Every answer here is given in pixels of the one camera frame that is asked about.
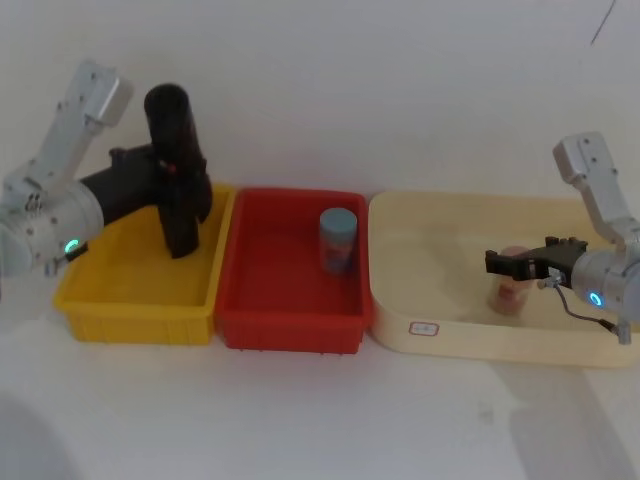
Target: white wall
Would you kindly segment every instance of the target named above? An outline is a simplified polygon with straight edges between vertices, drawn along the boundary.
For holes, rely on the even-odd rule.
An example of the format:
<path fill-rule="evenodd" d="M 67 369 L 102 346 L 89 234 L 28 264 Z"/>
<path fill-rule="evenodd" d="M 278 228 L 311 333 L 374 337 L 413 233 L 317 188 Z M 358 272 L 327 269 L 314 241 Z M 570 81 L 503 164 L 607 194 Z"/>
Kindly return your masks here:
<path fill-rule="evenodd" d="M 640 206 L 637 0 L 593 47 L 610 0 L 0 1 L 0 173 L 90 56 L 137 94 L 83 173 L 146 141 L 144 93 L 176 81 L 218 179 L 573 195 L 551 148 L 597 129 Z"/>

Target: small sticker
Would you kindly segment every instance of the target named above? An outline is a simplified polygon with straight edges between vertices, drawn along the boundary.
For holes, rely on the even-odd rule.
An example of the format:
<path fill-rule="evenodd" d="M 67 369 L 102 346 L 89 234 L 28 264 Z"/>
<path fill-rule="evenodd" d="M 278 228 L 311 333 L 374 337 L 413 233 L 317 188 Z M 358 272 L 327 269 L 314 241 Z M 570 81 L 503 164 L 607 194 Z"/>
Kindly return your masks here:
<path fill-rule="evenodd" d="M 411 335 L 422 335 L 424 337 L 435 337 L 440 330 L 440 325 L 437 323 L 427 322 L 411 322 L 409 326 L 409 333 Z"/>

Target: small bottle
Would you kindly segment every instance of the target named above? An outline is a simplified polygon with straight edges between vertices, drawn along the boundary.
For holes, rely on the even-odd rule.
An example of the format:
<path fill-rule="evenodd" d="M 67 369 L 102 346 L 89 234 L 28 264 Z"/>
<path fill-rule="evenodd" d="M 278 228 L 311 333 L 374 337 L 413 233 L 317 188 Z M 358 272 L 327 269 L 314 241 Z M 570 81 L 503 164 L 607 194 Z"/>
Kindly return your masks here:
<path fill-rule="evenodd" d="M 512 257 L 527 251 L 529 251 L 528 248 L 512 246 L 505 248 L 500 254 Z M 527 303 L 532 285 L 533 280 L 517 282 L 510 277 L 498 275 L 489 293 L 489 306 L 502 315 L 517 315 Z"/>
<path fill-rule="evenodd" d="M 339 275 L 351 264 L 358 218 L 346 208 L 330 208 L 320 215 L 320 258 L 326 272 Z"/>

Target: white table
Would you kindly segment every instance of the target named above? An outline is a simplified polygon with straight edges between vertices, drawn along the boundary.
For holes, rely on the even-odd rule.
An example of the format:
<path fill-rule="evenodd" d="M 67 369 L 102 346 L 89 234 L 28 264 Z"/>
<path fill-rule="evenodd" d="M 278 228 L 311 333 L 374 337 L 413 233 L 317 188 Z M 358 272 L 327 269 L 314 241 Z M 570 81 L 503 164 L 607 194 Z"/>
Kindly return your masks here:
<path fill-rule="evenodd" d="M 640 370 L 74 341 L 3 286 L 0 478 L 627 480 Z M 25 288 L 36 293 L 27 298 Z"/>

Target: cream plastic tray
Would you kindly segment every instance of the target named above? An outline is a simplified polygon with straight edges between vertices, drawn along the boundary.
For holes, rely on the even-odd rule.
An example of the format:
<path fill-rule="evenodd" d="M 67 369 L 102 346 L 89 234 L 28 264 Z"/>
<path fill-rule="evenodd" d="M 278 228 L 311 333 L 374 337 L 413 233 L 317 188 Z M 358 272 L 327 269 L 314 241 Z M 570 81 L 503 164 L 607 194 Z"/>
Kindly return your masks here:
<path fill-rule="evenodd" d="M 515 362 L 621 367 L 640 357 L 633 344 L 564 313 L 552 290 L 531 289 L 522 313 L 487 306 L 494 281 L 485 250 L 535 248 L 544 237 L 576 236 L 604 246 L 574 200 L 386 192 L 369 206 L 369 268 L 375 338 L 397 351 Z M 614 320 L 566 291 L 577 313 Z"/>

